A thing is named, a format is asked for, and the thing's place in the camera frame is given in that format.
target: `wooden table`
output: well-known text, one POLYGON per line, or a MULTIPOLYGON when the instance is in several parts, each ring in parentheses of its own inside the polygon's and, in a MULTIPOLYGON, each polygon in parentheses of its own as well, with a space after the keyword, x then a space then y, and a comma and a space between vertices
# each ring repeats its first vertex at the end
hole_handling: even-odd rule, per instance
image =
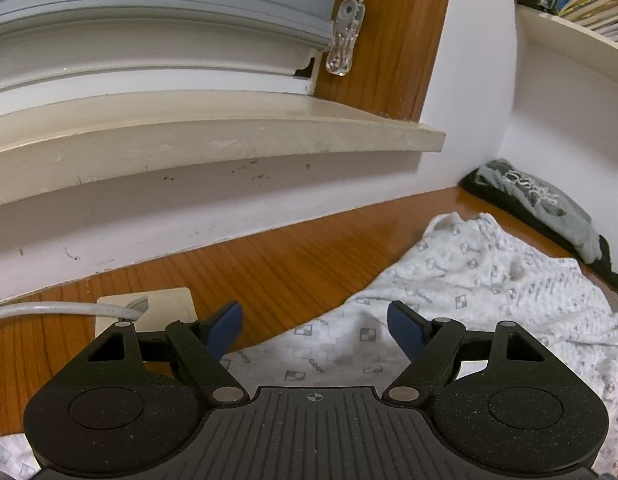
MULTIPOLYGON (((489 212, 506 231, 546 254, 568 256, 507 213, 450 188, 165 256, 23 299, 95 302, 186 286, 201 318, 228 300, 243 304, 244 330, 235 347, 245 348, 339 306, 420 240, 433 216, 451 211, 465 219, 489 212)), ((0 321, 0 435, 22 431, 28 399, 93 335, 94 320, 87 317, 0 321)))

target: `white cable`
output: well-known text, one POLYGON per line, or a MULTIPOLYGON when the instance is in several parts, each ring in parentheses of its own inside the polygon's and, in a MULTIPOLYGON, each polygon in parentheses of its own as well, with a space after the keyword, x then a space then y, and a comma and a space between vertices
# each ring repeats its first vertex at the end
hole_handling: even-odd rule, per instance
POLYGON ((144 310, 102 303, 72 303, 70 301, 32 301, 0 306, 0 319, 31 314, 82 314, 83 316, 117 317, 136 321, 144 310))

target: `white wall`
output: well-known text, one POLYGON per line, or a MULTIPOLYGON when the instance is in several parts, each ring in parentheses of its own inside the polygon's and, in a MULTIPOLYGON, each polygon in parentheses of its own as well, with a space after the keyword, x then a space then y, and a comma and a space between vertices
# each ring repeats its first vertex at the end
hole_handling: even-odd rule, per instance
POLYGON ((225 162, 2 206, 0 301, 225 238, 454 186, 498 153, 515 67, 513 1, 450 0, 422 116, 447 133, 442 153, 225 162))
POLYGON ((529 46, 500 155, 592 216, 618 272, 618 84, 529 46))

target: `round joint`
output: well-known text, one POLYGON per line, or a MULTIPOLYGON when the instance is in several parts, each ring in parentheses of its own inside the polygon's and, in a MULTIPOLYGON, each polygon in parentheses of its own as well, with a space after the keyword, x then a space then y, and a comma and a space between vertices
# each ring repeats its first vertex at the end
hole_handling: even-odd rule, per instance
POLYGON ((218 402, 238 402, 243 396, 244 392, 235 386, 222 386, 214 390, 214 399, 218 402))
POLYGON ((396 386, 389 390, 389 397, 398 402, 411 402, 420 395, 419 391, 410 386, 396 386))

